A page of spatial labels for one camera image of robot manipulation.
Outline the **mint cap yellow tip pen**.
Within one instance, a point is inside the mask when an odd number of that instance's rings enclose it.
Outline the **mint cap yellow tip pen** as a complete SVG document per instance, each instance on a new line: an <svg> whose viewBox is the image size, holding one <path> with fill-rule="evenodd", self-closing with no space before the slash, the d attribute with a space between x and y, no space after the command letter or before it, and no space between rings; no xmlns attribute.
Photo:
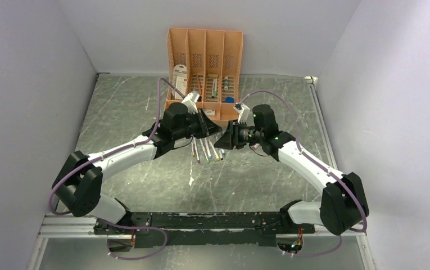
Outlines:
<svg viewBox="0 0 430 270"><path fill-rule="evenodd" d="M219 154L218 154L217 149L214 147L213 143L211 142L211 140L209 140L209 145L210 145L210 147L211 147L211 148L212 148L212 150L213 150L213 153L214 153L214 156L215 156L216 160L217 160L217 161L220 161L220 160L221 160L221 158L220 158L220 156L219 156Z"/></svg>

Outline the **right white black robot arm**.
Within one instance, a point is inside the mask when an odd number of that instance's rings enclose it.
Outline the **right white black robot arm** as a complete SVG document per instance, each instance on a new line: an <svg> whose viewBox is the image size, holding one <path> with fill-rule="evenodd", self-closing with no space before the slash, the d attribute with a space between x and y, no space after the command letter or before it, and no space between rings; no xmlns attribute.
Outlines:
<svg viewBox="0 0 430 270"><path fill-rule="evenodd" d="M234 108L239 113L238 120L229 121L214 146L234 150L258 144L267 156L295 170L320 194L320 201L295 200L280 209L279 224L284 232L292 233L301 224L323 226L337 236L347 230L366 231L369 209L362 181L356 173L345 174L328 166L293 135L279 130L269 105L253 108L253 126L246 124L246 105L238 103Z"/></svg>

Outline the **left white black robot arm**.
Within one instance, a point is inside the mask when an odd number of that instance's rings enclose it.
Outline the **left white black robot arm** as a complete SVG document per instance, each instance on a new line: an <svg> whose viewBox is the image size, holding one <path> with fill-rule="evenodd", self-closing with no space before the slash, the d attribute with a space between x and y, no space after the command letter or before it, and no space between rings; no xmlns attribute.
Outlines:
<svg viewBox="0 0 430 270"><path fill-rule="evenodd" d="M110 227L116 233L126 233L132 218L122 203L101 194L103 181L165 155L180 139L203 139L221 130L203 110L189 111L186 105L173 103L156 118L151 129L125 144L91 155L81 151L70 154L52 185L51 195L57 196L67 213L75 217L109 214Z"/></svg>

